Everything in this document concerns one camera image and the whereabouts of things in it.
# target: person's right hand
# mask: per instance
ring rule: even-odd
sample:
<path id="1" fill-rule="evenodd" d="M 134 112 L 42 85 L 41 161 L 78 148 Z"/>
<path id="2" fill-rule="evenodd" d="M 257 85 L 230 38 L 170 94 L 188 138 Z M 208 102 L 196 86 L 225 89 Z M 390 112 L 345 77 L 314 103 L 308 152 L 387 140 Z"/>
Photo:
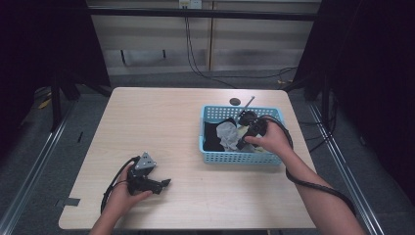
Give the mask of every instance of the person's right hand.
<path id="1" fill-rule="evenodd" d="M 274 153 L 279 157 L 293 151 L 284 131 L 272 121 L 268 121 L 267 123 L 268 127 L 263 137 L 247 136 L 245 137 L 245 141 L 259 145 L 266 151 Z"/>

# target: forearm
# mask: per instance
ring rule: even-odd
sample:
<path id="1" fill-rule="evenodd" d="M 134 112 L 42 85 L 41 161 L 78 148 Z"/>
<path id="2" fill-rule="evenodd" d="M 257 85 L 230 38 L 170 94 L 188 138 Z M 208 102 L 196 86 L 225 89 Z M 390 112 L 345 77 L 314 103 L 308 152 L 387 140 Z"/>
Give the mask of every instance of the forearm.
<path id="1" fill-rule="evenodd" d="M 118 219 L 119 216 L 117 215 L 102 213 L 98 220 L 95 222 L 94 227 L 92 227 L 89 234 L 111 235 Z"/>
<path id="2" fill-rule="evenodd" d="M 280 156 L 290 174 L 302 181 L 332 188 L 294 151 Z M 346 203 L 331 194 L 296 185 L 311 219 L 322 234 L 364 234 Z"/>

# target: gray carpet floor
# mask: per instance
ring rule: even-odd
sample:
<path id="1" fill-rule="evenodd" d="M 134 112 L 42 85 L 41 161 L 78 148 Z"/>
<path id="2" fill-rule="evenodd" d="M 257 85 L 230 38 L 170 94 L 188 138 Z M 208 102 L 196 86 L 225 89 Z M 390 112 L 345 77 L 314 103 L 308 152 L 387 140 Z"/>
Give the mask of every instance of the gray carpet floor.
<path id="1" fill-rule="evenodd" d="M 229 75 L 219 82 L 215 79 L 200 77 L 192 72 L 143 74 L 129 76 L 112 76 L 112 85 L 119 86 L 150 86 L 150 87 L 207 87 L 207 88 L 250 88 L 278 89 L 278 80 L 288 82 L 293 72 L 281 77 L 246 78 L 245 76 L 267 76 L 275 74 L 275 70 L 265 71 L 223 71 L 214 75 Z M 56 207 L 60 199 L 69 196 L 73 182 L 79 172 L 83 159 L 88 151 L 101 116 L 109 98 L 85 87 L 79 87 L 81 97 L 74 104 L 69 115 L 66 128 L 47 162 L 41 177 L 23 213 L 18 220 L 13 234 L 87 234 L 88 231 L 62 230 L 59 217 L 62 208 Z M 296 116 L 300 122 L 302 134 L 309 149 L 319 144 L 322 137 L 312 118 L 309 102 L 303 98 L 303 91 L 294 90 L 289 93 Z M 0 215 L 3 216 L 11 204 L 27 172 L 36 161 L 49 136 L 52 124 L 52 110 L 49 105 L 38 110 L 42 98 L 37 99 L 27 118 L 19 130 L 19 138 L 9 153 L 9 158 L 0 166 Z M 69 102 L 63 102 L 64 109 Z M 361 144 L 360 134 L 347 119 L 340 108 L 337 114 L 335 139 L 344 154 L 360 188 L 379 218 L 385 234 L 413 234 L 415 231 L 414 207 L 405 198 L 393 179 L 379 165 L 376 155 L 370 146 Z M 335 162 L 325 145 L 311 153 L 317 172 L 335 188 L 349 196 Z M 140 231 L 115 231 L 115 234 L 137 234 Z M 194 234 L 194 231 L 141 231 L 142 234 Z M 275 235 L 319 234 L 315 229 L 282 229 L 271 231 Z M 264 231 L 225 231 L 224 234 L 266 234 Z"/>

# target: hand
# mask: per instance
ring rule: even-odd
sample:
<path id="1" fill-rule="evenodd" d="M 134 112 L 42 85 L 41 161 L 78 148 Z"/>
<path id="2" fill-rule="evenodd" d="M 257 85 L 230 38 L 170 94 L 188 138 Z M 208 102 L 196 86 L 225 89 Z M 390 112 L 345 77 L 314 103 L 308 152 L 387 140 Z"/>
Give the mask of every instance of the hand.
<path id="1" fill-rule="evenodd" d="M 153 194 L 152 191 L 142 192 L 134 196 L 129 194 L 127 188 L 128 183 L 124 180 L 127 179 L 127 172 L 130 167 L 131 165 L 128 165 L 120 174 L 103 213 L 110 212 L 111 214 L 116 214 L 118 217 L 122 217 L 138 202 L 145 200 Z"/>
<path id="2" fill-rule="evenodd" d="M 293 149 L 284 133 L 284 131 L 274 122 L 268 121 L 266 134 L 263 137 L 245 137 L 245 141 L 256 144 L 264 148 L 266 151 L 274 153 L 279 157 L 292 152 Z"/>

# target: table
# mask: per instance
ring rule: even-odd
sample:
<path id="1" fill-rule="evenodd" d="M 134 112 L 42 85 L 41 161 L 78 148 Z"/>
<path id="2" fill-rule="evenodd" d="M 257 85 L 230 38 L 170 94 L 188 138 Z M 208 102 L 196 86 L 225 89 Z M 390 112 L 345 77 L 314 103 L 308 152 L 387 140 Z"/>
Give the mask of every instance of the table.
<path id="1" fill-rule="evenodd" d="M 76 178 L 59 225 L 90 229 L 103 193 L 120 167 L 148 152 L 158 163 L 154 180 L 171 178 L 160 195 L 133 208 L 116 227 L 124 229 L 312 228 L 314 224 L 285 167 L 205 164 L 199 151 L 203 105 L 278 107 L 295 151 L 314 169 L 287 93 L 275 90 L 127 88 L 114 90 Z"/>

